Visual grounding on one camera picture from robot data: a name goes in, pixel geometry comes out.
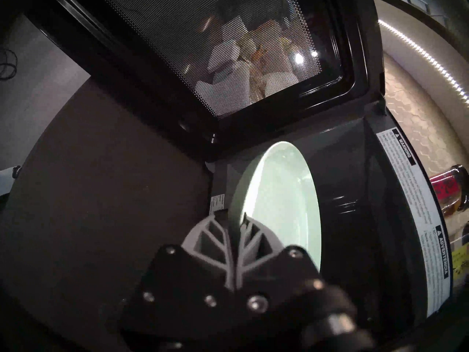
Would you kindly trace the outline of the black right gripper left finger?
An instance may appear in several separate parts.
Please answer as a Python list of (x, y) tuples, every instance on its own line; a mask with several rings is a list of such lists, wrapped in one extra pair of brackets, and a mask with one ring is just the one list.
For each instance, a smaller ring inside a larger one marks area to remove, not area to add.
[(121, 312), (128, 348), (212, 348), (233, 321), (235, 255), (227, 212), (163, 245)]

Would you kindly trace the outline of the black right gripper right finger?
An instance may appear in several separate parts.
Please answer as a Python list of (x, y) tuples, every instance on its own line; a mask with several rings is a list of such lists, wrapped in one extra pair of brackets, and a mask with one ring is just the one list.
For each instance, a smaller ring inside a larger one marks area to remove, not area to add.
[(261, 222), (244, 216), (235, 281), (248, 317), (236, 341), (317, 341), (323, 318), (323, 280), (306, 250), (284, 246)]

